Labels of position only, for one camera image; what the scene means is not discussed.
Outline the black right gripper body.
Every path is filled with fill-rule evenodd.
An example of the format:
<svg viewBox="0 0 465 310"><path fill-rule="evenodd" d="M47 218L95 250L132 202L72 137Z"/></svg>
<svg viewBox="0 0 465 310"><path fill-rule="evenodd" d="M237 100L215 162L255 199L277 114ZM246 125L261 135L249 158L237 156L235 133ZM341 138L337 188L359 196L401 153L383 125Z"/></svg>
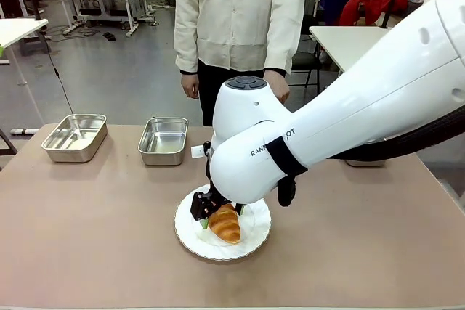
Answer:
<svg viewBox="0 0 465 310"><path fill-rule="evenodd" d="M211 155L213 153L213 149L211 147L210 141L206 141L203 143L203 152L204 152L204 155L206 156L206 177L209 180L208 193L213 193L215 188L211 181L211 174L210 174L210 160L211 160Z"/></svg>

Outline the person's left hand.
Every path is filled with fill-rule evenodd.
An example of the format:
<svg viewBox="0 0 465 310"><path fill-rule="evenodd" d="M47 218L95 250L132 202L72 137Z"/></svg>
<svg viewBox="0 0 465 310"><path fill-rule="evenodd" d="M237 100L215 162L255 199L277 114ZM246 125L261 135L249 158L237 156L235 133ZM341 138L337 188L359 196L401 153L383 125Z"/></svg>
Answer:
<svg viewBox="0 0 465 310"><path fill-rule="evenodd" d="M274 70L266 70L263 79L268 83L276 98L284 104L290 94L285 77Z"/></svg>

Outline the person's right hand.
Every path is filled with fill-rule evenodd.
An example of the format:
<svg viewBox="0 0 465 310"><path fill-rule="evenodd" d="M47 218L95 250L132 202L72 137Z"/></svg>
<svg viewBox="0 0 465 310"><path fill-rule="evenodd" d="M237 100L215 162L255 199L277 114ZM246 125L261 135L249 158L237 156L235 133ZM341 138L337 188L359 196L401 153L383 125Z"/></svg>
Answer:
<svg viewBox="0 0 465 310"><path fill-rule="evenodd" d="M185 95L191 99L199 98L199 79L197 74L181 74L181 85Z"/></svg>

